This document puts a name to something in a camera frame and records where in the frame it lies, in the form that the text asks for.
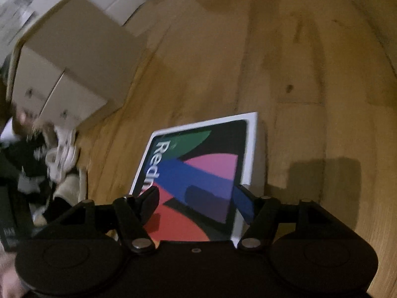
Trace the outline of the white sneakers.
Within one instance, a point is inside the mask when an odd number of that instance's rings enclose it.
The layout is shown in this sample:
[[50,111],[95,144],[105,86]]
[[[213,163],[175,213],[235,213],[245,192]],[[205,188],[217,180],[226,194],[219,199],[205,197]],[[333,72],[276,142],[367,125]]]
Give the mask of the white sneakers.
[[55,183],[61,183],[66,174],[76,165],[79,148],[75,144],[76,130],[55,126],[57,146],[46,153],[48,177]]

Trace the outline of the Redmi Pad box lid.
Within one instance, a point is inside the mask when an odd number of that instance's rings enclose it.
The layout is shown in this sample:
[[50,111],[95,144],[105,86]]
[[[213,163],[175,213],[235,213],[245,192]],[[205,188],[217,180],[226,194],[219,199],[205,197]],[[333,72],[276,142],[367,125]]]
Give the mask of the Redmi Pad box lid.
[[257,112],[154,131],[130,193],[158,187],[160,203],[145,229],[160,241],[237,243],[247,228],[236,186],[262,196],[265,127]]

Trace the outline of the brown cardboard box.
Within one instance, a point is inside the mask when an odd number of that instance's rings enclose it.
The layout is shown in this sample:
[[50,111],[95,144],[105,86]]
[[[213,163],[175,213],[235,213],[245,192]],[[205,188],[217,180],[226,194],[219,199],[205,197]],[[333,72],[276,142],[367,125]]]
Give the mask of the brown cardboard box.
[[90,128],[124,105],[144,49],[90,0],[61,0],[15,44],[6,98],[39,121]]

